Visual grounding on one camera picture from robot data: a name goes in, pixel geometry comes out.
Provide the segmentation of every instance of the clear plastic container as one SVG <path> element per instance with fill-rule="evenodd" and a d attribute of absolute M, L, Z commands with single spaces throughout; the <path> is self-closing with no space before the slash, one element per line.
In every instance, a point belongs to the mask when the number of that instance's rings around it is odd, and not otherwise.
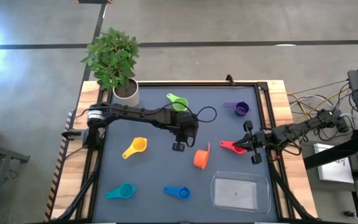
<path fill-rule="evenodd" d="M 266 177 L 239 172 L 215 173 L 211 196 L 217 208 L 268 213 L 270 190 Z"/>

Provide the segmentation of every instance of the concrete floor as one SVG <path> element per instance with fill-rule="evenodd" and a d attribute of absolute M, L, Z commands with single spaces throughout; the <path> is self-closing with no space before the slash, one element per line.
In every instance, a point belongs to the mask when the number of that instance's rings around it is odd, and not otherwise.
<path fill-rule="evenodd" d="M 0 1 L 0 44 L 91 42 L 99 9 L 61 0 Z M 110 26 L 139 42 L 352 40 L 358 39 L 358 0 L 115 0 L 103 22 L 103 29 Z M 4 184 L 0 223 L 44 217 L 85 51 L 0 50 L 0 145 L 31 155 L 27 165 L 12 164 L 20 175 Z M 222 80 L 228 73 L 239 80 L 280 79 L 296 92 L 344 80 L 357 68 L 358 45 L 312 45 L 141 49 L 135 70 L 138 80 Z M 329 96 L 341 86 L 300 96 Z M 350 112 L 346 102 L 341 109 Z M 354 210 L 350 192 L 321 189 L 310 179 L 321 218 L 357 222 L 341 215 Z"/>

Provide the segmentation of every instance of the white flower pot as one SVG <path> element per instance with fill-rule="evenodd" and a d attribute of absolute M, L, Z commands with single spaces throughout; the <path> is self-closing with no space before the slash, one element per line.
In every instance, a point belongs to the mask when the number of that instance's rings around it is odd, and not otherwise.
<path fill-rule="evenodd" d="M 114 94 L 114 98 L 112 99 L 113 103 L 119 103 L 121 105 L 127 105 L 127 106 L 136 106 L 139 104 L 139 84 L 134 78 L 129 78 L 130 80 L 133 80 L 136 83 L 136 92 L 132 94 L 132 96 L 122 98 L 120 96 L 116 95 L 115 88 L 112 88 L 112 93 Z"/>

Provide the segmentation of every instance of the potted plant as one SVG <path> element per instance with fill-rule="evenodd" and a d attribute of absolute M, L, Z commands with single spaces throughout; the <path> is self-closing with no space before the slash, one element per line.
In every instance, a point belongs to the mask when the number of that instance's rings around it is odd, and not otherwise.
<path fill-rule="evenodd" d="M 81 61 L 94 72 L 98 84 L 114 93 L 114 102 L 136 106 L 139 103 L 139 85 L 133 71 L 138 58 L 138 43 L 124 32 L 110 28 L 88 45 L 88 55 Z"/>

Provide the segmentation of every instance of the green leaves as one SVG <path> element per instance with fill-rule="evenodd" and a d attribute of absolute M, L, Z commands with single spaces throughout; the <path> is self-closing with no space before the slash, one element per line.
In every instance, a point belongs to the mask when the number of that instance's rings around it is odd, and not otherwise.
<path fill-rule="evenodd" d="M 108 90 L 128 84 L 129 78 L 135 76 L 132 69 L 136 64 L 135 58 L 139 57 L 139 44 L 135 37 L 110 28 L 95 37 L 88 50 L 81 62 L 87 63 L 98 84 Z"/>

